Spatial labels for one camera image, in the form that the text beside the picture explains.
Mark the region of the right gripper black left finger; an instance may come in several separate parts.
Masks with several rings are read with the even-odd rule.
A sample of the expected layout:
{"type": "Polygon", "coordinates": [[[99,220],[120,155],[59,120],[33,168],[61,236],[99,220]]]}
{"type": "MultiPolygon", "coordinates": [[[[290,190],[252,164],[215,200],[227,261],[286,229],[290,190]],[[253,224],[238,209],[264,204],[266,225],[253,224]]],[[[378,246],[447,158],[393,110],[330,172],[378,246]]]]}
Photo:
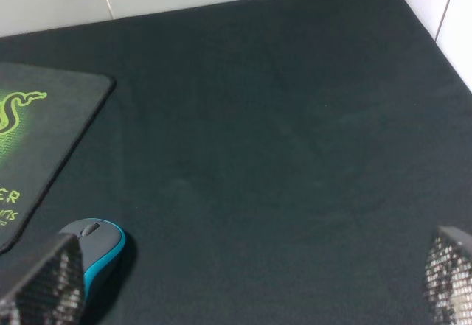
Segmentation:
{"type": "Polygon", "coordinates": [[[82,251],[57,234],[1,268],[2,324],[78,324],[86,302],[82,251]]]}

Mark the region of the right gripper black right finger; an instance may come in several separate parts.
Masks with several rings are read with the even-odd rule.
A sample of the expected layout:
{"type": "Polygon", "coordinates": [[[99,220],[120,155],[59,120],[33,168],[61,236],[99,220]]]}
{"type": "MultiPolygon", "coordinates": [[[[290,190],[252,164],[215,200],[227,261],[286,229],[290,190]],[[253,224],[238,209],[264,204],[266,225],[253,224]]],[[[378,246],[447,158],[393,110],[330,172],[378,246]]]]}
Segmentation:
{"type": "Polygon", "coordinates": [[[434,324],[471,323],[471,235],[440,226],[431,238],[423,279],[434,324]]]}

